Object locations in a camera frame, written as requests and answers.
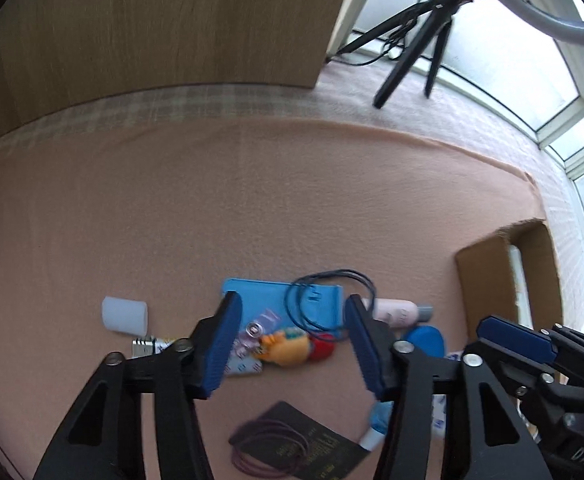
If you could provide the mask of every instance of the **cardboard box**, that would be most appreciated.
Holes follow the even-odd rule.
[[[456,253],[470,340],[476,339],[480,320],[491,314],[520,322],[511,245],[520,251],[534,329],[563,322],[552,237],[545,222],[534,218],[501,228]]]

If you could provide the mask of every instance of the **blue gripper pad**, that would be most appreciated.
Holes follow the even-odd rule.
[[[243,302],[241,297],[235,292],[226,295],[216,316],[221,316],[216,330],[204,349],[203,370],[201,377],[201,389],[205,397],[209,397],[212,392],[221,385],[225,365],[230,357],[230,351],[234,343],[234,338],[239,331],[241,316],[243,315]]]
[[[483,319],[476,335],[541,364],[552,364],[556,351],[547,335],[498,316]]]
[[[347,298],[343,315],[365,386],[376,399],[386,400],[384,396],[390,384],[387,384],[384,370],[388,365],[391,367],[390,348],[395,339],[392,332],[386,323],[371,318],[358,296]],[[379,348],[384,355],[379,355]]]

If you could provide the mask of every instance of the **beige carpet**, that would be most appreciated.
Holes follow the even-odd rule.
[[[542,216],[527,174],[363,126],[207,119],[17,148],[0,159],[0,442],[31,477],[98,362],[129,354],[130,337],[100,322],[106,295],[147,301],[150,332],[182,336],[227,277],[352,267],[383,298],[433,304],[456,350],[467,334],[454,252]],[[348,344],[319,364],[228,379],[199,403],[217,479],[244,477],[227,437],[281,399],[353,440],[373,402]],[[158,478],[153,446],[146,456]],[[371,478],[376,458],[350,478]]]

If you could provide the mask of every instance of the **wooden wall panel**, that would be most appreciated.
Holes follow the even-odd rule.
[[[342,0],[8,0],[0,136],[103,96],[192,83],[312,87]]]

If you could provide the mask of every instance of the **screw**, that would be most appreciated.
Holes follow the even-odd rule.
[[[573,426],[575,422],[576,417],[574,416],[573,413],[566,413],[565,415],[563,415],[563,423],[566,425],[567,428]]]
[[[483,364],[483,359],[477,354],[466,354],[463,356],[463,362],[468,366],[477,367]]]
[[[409,341],[395,341],[393,347],[399,354],[411,354],[414,352],[414,345]]]
[[[258,339],[265,333],[261,324],[257,323],[256,321],[250,321],[245,327],[245,332],[247,332],[248,335],[254,339]]]
[[[120,365],[125,361],[125,356],[121,352],[111,352],[105,356],[105,364],[108,366]]]
[[[194,345],[192,342],[187,338],[176,339],[173,343],[174,350],[177,352],[189,352],[190,350],[194,349]]]

